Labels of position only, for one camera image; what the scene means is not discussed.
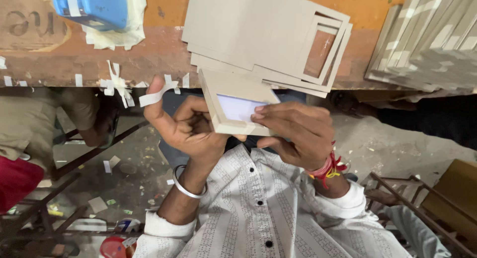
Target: person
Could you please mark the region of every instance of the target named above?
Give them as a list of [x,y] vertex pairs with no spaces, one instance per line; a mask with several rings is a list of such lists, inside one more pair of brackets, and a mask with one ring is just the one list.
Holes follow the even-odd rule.
[[451,257],[448,249],[427,225],[412,210],[392,194],[379,189],[368,189],[365,195],[383,204],[383,212],[393,222],[420,258]]
[[[156,76],[147,94],[164,84]],[[329,111],[285,102],[255,112],[254,122],[281,137],[224,153],[229,135],[213,132],[203,98],[189,96],[172,117],[162,101],[145,107],[162,139],[189,160],[159,209],[146,213],[134,258],[410,257],[364,210],[363,187],[328,174],[332,168],[323,184],[318,172],[332,162]]]
[[0,89],[0,214],[33,191],[55,168],[53,132],[62,107],[88,146],[111,139],[111,114],[98,113],[91,88],[4,87]]
[[372,116],[390,126],[419,131],[426,135],[451,139],[456,143],[477,150],[474,123],[477,116],[477,95],[422,98],[417,103],[394,102],[400,109],[378,109],[358,102],[343,91],[331,95],[335,108],[356,116]]

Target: red cloth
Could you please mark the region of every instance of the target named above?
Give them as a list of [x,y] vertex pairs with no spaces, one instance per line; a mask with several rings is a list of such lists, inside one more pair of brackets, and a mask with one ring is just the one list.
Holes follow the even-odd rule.
[[20,158],[0,156],[0,215],[20,202],[41,182],[44,170]]

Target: concrete floor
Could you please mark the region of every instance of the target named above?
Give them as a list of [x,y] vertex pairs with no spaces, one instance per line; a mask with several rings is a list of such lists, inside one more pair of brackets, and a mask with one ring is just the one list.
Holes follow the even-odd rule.
[[[66,116],[61,113],[59,116],[65,123],[63,126],[68,126]],[[381,176],[400,178],[419,174],[426,183],[434,185],[453,159],[476,161],[474,150],[448,139],[400,130],[372,117],[356,119],[332,112],[332,118],[336,129],[336,153],[351,164],[349,172],[358,175],[359,182],[370,172],[376,172]],[[121,117],[118,134],[141,121],[141,117]],[[83,169],[77,169],[82,177],[52,203],[68,215],[74,210],[74,205],[87,205],[88,200],[100,196],[104,201],[114,199],[116,204],[96,213],[96,218],[115,223],[132,217],[144,222],[145,209],[160,205],[171,188],[167,180],[172,178],[172,170],[169,165],[164,165],[158,152],[159,140],[160,135],[151,126],[136,131],[86,162]],[[53,150],[56,161],[71,161],[90,148],[61,145]],[[113,156],[119,157],[121,162],[112,169],[112,174],[105,173],[103,161]],[[127,215],[123,210],[133,211],[133,214]],[[86,215],[89,214],[94,214],[90,208]],[[81,257],[98,254],[97,246],[92,246],[91,240],[83,238],[79,241],[87,243],[81,245]]]

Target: man's right hand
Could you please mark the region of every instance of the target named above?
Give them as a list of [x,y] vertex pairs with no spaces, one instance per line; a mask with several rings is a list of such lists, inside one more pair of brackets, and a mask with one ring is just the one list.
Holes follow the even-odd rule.
[[264,125],[282,137],[266,137],[257,147],[271,147],[282,161],[308,171],[321,168],[333,150],[334,129],[330,111],[298,102],[284,102],[255,108],[251,116],[255,123]]

